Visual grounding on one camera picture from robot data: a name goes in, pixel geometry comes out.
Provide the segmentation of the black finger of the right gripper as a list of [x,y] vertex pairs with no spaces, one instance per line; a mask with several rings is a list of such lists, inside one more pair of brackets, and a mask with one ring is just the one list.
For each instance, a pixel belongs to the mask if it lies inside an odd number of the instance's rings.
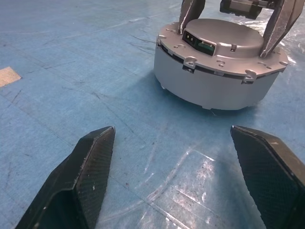
[[178,32],[183,34],[186,25],[195,19],[198,19],[204,10],[205,0],[183,0],[180,10]]
[[264,31],[260,57],[265,58],[287,35],[303,11],[304,0],[270,0],[274,11]]

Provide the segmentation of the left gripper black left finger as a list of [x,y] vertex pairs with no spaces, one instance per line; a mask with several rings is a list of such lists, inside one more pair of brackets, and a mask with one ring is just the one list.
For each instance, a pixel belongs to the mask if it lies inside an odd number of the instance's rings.
[[106,193],[113,126],[79,139],[48,176],[15,229],[95,229]]

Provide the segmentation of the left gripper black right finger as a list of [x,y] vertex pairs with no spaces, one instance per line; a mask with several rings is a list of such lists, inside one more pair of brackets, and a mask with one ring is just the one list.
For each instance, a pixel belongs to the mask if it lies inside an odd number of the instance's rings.
[[230,133],[266,229],[305,229],[305,164],[274,135],[237,125]]

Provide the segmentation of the grey motor housing lid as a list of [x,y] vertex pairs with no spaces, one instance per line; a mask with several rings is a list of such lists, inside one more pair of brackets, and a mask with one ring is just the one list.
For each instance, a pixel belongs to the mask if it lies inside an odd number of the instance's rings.
[[186,71],[248,81],[283,72],[288,65],[279,47],[262,58],[263,43],[258,31],[217,19],[192,20],[182,34],[176,22],[167,24],[157,37],[157,46]]

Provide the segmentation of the grey round motor housing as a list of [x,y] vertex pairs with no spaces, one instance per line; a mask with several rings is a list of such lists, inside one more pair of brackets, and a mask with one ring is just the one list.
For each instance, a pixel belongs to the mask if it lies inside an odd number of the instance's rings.
[[160,46],[155,49],[154,74],[161,87],[204,109],[240,110],[261,101],[278,74],[257,79],[252,84],[199,70],[190,72]]

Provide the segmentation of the blue table cover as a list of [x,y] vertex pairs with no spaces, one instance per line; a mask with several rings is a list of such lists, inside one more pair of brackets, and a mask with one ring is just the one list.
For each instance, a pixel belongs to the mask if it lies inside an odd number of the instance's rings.
[[280,42],[289,64],[266,97],[204,110],[153,73],[159,29],[182,0],[0,0],[0,229],[15,229],[81,137],[116,130],[96,229],[264,229],[230,135],[281,138],[305,163],[305,7]]

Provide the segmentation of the beige tape piece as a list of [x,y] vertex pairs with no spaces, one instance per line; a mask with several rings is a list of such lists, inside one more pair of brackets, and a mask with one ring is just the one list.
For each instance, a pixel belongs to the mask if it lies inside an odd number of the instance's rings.
[[0,69],[0,87],[6,86],[20,79],[21,77],[11,67]]

